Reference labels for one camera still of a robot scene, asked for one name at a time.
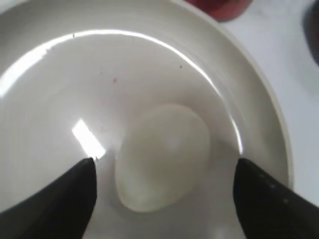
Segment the egg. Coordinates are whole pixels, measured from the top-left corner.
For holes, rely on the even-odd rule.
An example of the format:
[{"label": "egg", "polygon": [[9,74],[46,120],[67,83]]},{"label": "egg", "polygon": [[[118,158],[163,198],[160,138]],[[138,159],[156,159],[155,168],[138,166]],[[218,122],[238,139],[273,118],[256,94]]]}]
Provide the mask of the egg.
[{"label": "egg", "polygon": [[177,202],[205,175],[209,153],[209,129],[190,108],[149,111],[129,128],[116,159],[119,199],[139,213]]}]

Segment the white countertop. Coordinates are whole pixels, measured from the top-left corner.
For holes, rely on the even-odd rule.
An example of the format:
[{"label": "white countertop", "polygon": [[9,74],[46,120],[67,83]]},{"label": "white countertop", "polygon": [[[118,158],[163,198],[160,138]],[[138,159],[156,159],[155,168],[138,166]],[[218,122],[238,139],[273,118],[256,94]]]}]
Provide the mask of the white countertop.
[{"label": "white countertop", "polygon": [[[24,0],[0,0],[0,12]],[[302,16],[314,0],[254,0],[223,25],[265,73],[288,126],[294,190],[319,205],[319,66],[307,49]]]}]

